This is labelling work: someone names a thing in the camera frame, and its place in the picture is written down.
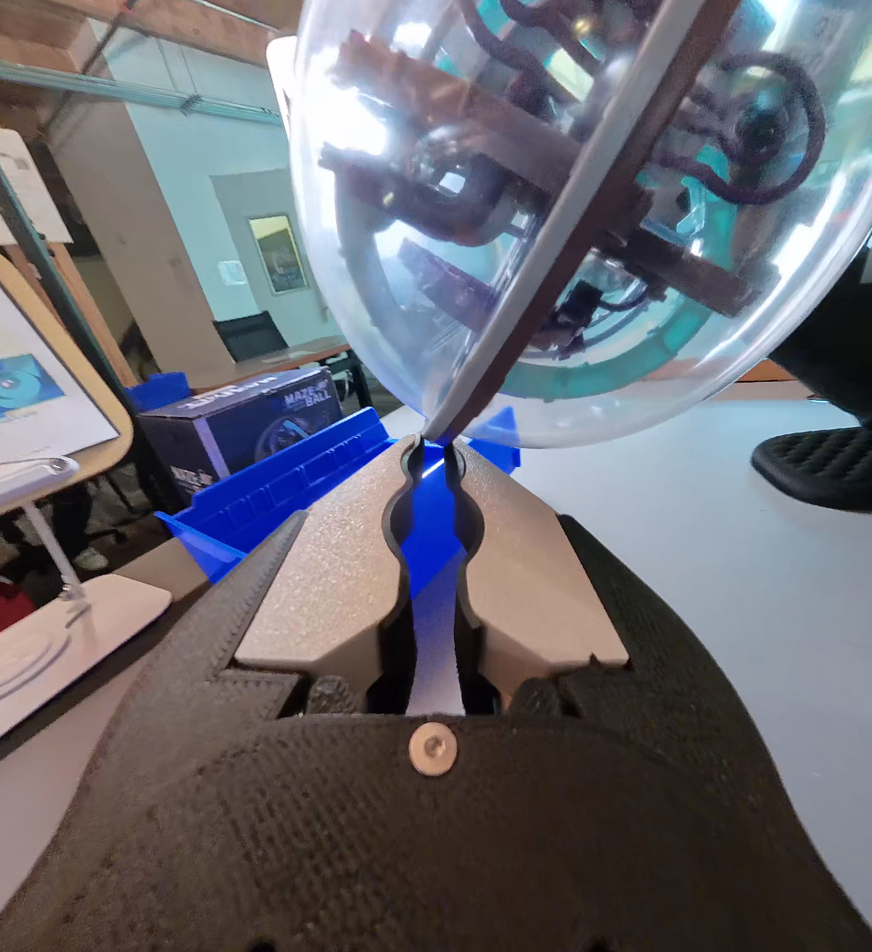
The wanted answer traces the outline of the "blue plastic bin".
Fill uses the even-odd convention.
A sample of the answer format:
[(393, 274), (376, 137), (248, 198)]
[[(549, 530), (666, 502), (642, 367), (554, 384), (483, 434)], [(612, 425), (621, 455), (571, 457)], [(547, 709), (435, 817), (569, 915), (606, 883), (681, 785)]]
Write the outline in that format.
[[(159, 512), (157, 518), (215, 584), (293, 513), (366, 469), (395, 443), (376, 411), (359, 411), (200, 490), (181, 512)], [(402, 544), (412, 597), (461, 555), (453, 513), (442, 447), (426, 443), (422, 479), (413, 495), (413, 528)]]

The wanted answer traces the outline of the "printed instruction sheet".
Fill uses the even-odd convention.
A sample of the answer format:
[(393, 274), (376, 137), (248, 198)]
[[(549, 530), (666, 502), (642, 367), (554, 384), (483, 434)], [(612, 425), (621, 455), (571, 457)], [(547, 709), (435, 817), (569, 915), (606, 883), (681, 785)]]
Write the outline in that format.
[(70, 456), (118, 436), (0, 286), (0, 465)]

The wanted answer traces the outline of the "person's right forearm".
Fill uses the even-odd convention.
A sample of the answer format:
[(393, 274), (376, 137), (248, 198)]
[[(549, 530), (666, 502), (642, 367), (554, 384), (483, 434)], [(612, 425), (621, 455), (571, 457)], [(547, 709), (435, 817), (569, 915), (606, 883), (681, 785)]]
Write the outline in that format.
[(769, 359), (872, 430), (872, 283), (864, 247)]

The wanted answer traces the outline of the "black office chair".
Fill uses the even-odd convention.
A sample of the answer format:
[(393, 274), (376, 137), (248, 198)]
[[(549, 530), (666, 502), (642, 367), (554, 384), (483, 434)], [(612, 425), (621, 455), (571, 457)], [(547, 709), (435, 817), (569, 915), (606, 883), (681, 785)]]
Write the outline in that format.
[(287, 340), (268, 310), (213, 326), (235, 363), (273, 363), (287, 351)]

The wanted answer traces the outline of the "dark blue cardboard box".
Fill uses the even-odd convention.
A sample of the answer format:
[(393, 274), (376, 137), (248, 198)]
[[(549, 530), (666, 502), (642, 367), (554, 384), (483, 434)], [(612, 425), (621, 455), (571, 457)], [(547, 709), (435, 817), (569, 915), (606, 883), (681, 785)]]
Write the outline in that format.
[(253, 376), (138, 419), (188, 506), (201, 490), (343, 419), (330, 369)]

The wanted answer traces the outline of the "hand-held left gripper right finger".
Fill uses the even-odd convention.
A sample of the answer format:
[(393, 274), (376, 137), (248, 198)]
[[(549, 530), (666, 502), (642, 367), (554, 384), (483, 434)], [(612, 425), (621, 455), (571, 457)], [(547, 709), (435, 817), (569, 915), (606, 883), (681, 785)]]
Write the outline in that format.
[(532, 679), (628, 651), (558, 513), (469, 445), (453, 445), (453, 531), (465, 557), (454, 649), (464, 708), (500, 708)]

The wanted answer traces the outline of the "clear maze ball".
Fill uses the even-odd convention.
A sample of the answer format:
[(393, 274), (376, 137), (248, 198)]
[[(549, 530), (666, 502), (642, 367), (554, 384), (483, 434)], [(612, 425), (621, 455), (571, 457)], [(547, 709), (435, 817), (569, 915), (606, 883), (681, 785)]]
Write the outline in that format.
[(433, 444), (677, 416), (872, 232), (872, 2), (308, 2), (295, 83), (316, 283)]

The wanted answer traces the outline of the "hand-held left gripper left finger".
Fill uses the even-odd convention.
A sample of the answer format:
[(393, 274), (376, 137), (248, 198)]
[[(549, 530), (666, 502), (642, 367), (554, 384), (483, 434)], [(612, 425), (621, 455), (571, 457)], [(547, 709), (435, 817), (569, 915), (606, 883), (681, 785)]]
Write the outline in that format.
[(420, 436), (402, 438), (315, 502), (245, 631), (249, 669), (342, 679), (368, 710), (406, 710), (415, 676), (409, 573)]

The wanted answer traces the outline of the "white paper notice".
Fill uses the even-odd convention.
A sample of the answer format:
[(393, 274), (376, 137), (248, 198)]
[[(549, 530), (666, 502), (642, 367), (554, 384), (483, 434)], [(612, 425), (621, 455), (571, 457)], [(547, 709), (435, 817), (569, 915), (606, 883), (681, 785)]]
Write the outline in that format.
[[(0, 167), (37, 232), (48, 242), (71, 244), (73, 237), (55, 207), (23, 138), (16, 131), (1, 127)], [(15, 243), (12, 232), (0, 214), (0, 244)]]

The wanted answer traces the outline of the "framed wall picture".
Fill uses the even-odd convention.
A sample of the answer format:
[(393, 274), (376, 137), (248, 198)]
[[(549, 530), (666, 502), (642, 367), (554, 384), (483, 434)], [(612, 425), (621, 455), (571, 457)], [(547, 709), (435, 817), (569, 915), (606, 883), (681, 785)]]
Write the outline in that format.
[(274, 294), (298, 292), (309, 287), (290, 217), (277, 213), (249, 219), (265, 276)]

